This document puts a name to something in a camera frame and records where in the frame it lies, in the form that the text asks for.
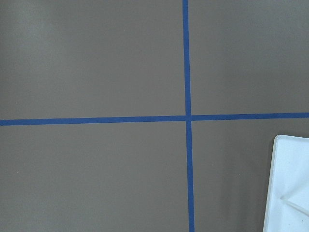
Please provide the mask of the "white rectangular tray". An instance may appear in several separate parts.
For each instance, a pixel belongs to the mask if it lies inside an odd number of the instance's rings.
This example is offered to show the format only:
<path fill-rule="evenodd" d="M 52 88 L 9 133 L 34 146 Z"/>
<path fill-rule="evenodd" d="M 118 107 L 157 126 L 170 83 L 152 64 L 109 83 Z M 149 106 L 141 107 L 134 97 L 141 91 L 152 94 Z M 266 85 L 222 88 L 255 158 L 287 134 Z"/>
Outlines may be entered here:
<path fill-rule="evenodd" d="M 309 140 L 277 135 L 272 152 L 265 232 L 309 230 Z"/>

